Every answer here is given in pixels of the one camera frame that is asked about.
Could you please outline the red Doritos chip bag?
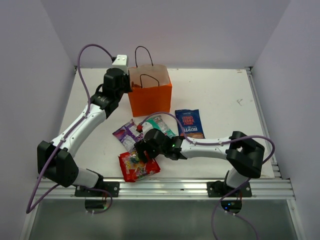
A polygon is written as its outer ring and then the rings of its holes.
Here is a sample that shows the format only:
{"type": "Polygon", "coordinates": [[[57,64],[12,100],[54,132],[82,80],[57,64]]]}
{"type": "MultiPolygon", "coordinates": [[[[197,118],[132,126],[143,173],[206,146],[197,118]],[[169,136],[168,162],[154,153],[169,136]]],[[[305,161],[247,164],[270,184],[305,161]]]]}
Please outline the red Doritos chip bag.
{"type": "Polygon", "coordinates": [[[131,87],[132,87],[132,88],[143,88],[143,85],[142,85],[142,82],[141,82],[141,81],[138,82],[138,83],[132,81],[132,82],[131,82],[131,87]]]}

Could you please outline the orange paper bag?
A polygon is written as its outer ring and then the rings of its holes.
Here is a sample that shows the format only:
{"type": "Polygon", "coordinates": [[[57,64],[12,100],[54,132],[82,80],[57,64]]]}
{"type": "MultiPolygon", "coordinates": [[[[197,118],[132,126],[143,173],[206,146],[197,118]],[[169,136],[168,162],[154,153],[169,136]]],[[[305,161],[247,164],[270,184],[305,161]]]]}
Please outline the orange paper bag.
{"type": "Polygon", "coordinates": [[[138,65],[137,51],[147,48],[140,45],[134,51],[134,67],[129,68],[131,82],[141,81],[143,88],[132,88],[128,94],[133,117],[143,117],[155,112],[170,112],[172,99],[172,82],[168,69],[163,64],[154,64],[147,50],[150,64],[138,65]]]}

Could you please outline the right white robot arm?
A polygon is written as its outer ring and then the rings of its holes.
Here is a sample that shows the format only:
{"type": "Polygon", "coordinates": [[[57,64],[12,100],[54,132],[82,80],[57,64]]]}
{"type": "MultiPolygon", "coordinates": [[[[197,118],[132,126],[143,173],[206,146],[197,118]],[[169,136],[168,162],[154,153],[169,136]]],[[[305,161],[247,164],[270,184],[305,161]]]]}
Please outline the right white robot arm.
{"type": "Polygon", "coordinates": [[[232,169],[227,171],[223,182],[215,182],[212,188],[231,197],[241,190],[243,182],[261,177],[265,153],[263,145],[240,131],[212,142],[204,138],[169,137],[152,128],[143,133],[142,139],[134,147],[145,163],[159,155],[173,161],[201,157],[228,161],[232,169]]]}

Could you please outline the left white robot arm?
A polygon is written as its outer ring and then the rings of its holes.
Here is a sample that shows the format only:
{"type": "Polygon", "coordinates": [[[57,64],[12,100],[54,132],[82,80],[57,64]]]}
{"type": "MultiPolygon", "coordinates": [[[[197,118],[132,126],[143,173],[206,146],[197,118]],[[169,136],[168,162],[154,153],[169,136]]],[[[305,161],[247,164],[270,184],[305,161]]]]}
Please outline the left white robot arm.
{"type": "Polygon", "coordinates": [[[129,72],[118,67],[109,68],[103,76],[103,83],[72,125],[52,141],[42,141],[38,145],[37,168],[40,177],[65,188],[86,187],[87,192],[95,197],[101,195],[104,190],[102,176],[79,168],[74,157],[93,130],[119,106],[123,94],[131,91],[129,72]]]}

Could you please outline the red candy bag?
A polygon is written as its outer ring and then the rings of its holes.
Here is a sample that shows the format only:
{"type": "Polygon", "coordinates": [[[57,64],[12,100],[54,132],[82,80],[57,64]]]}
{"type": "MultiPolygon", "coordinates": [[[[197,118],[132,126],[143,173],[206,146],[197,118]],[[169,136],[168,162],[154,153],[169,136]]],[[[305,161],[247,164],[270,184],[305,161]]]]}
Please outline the red candy bag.
{"type": "Polygon", "coordinates": [[[155,159],[147,157],[147,163],[143,162],[136,151],[125,152],[118,156],[123,179],[134,183],[161,171],[155,159]]]}

